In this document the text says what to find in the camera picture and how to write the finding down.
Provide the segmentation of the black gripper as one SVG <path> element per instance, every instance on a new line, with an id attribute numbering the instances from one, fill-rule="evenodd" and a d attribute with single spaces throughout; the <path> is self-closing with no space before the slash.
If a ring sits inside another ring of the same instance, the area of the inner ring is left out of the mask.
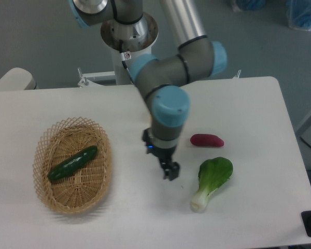
<path id="1" fill-rule="evenodd" d="M 143 131 L 142 140 L 145 143 L 146 153 L 153 154 L 159 159 L 161 168 L 164 172 L 163 179 L 173 181 L 178 178 L 180 165 L 177 162 L 172 162 L 172 155 L 177 147 L 177 144 L 173 144 L 173 142 L 176 140 L 159 140 L 153 136 L 150 129 Z"/>

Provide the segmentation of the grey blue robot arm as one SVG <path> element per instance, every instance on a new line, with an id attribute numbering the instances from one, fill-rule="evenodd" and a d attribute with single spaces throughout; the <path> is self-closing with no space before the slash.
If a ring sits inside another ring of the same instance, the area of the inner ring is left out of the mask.
<path id="1" fill-rule="evenodd" d="M 151 126 L 142 136 L 146 150 L 158 158 L 165 179 L 176 179 L 180 166 L 172 155 L 190 109 L 182 87 L 222 72 L 225 48 L 208 39 L 194 1 L 161 2 L 178 49 L 165 60 L 148 52 L 158 30 L 142 1 L 69 1 L 69 6 L 81 27 L 101 24 L 126 83 L 134 84 L 150 112 Z"/>

